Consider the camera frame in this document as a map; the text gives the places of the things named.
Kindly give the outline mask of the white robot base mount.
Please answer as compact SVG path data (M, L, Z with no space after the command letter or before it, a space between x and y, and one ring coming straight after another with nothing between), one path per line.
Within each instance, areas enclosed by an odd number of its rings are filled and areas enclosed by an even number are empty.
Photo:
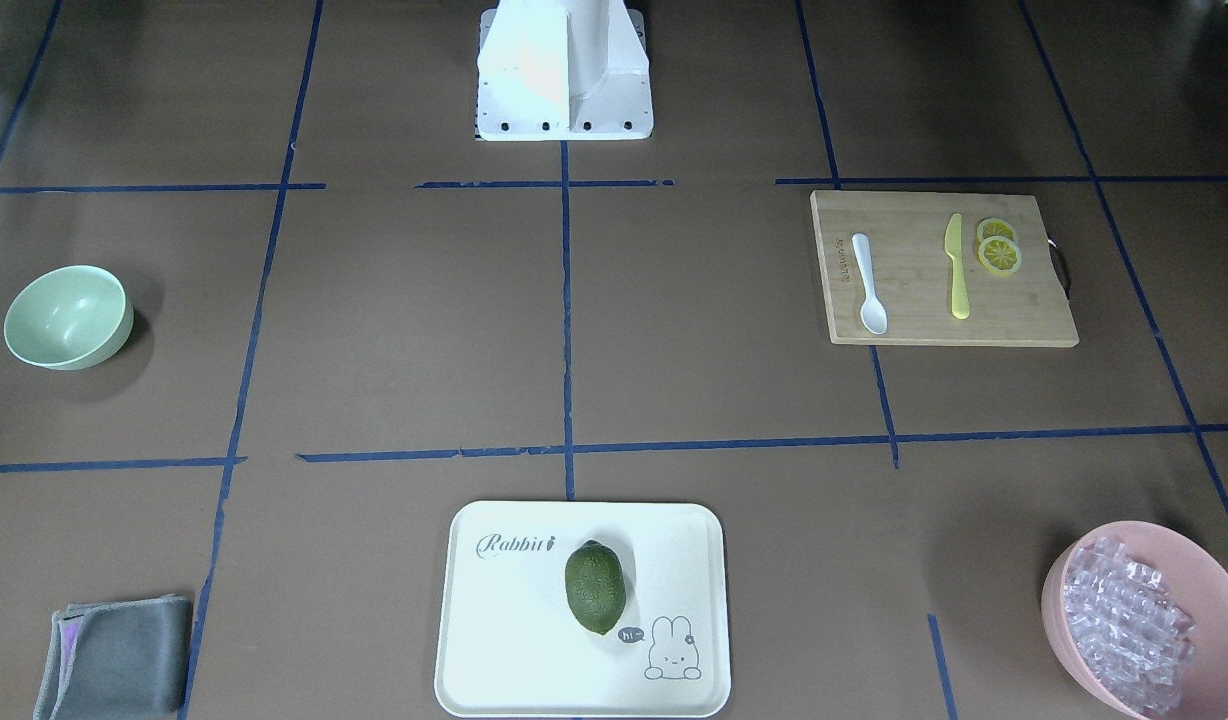
M650 45L624 1L500 1L480 17L474 131L489 143L650 138Z

